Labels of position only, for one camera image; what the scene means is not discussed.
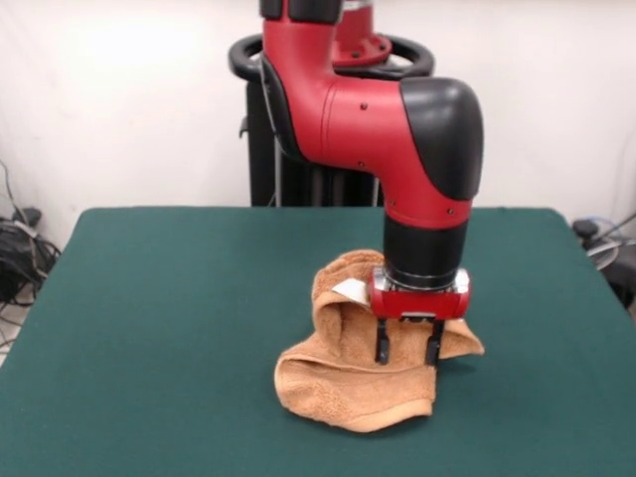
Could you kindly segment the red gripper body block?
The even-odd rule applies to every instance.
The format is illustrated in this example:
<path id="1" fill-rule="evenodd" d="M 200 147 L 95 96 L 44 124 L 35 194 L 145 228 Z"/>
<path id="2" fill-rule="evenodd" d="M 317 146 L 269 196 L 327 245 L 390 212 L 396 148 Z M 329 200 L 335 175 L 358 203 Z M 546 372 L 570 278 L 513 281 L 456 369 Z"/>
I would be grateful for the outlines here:
<path id="1" fill-rule="evenodd" d="M 370 303 L 380 318 L 400 319 L 403 316 L 432 317 L 435 320 L 463 318 L 471 297 L 471 287 L 463 291 L 384 291 L 372 287 Z"/>

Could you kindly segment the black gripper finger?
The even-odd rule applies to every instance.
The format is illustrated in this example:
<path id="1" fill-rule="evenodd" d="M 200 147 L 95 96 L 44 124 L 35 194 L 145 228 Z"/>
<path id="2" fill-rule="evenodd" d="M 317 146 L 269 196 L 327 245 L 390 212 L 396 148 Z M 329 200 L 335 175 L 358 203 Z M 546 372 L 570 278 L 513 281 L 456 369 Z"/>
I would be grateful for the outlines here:
<path id="1" fill-rule="evenodd" d="M 430 367 L 436 367 L 440 349 L 441 349 L 441 341 L 443 337 L 443 332 L 445 328 L 444 320 L 434 320 L 432 322 L 431 334 L 427 339 L 426 349 L 425 349 L 425 364 Z"/>
<path id="2" fill-rule="evenodd" d="M 390 360 L 390 338 L 388 333 L 388 319 L 381 317 L 377 322 L 375 362 L 386 366 Z"/>

